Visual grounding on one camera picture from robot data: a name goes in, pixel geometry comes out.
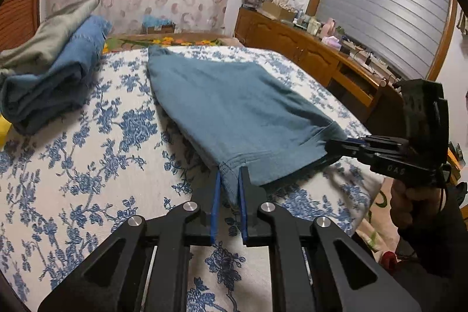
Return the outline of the person's right hand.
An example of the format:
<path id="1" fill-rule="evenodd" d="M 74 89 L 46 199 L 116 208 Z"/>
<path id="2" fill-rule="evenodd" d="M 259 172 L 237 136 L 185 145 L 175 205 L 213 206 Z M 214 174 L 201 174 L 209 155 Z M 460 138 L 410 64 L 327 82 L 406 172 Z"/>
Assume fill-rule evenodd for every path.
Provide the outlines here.
<path id="1" fill-rule="evenodd" d="M 444 208 L 445 199 L 442 188 L 407 188 L 403 182 L 393 180 L 390 218 L 397 228 L 406 228 L 435 216 Z"/>

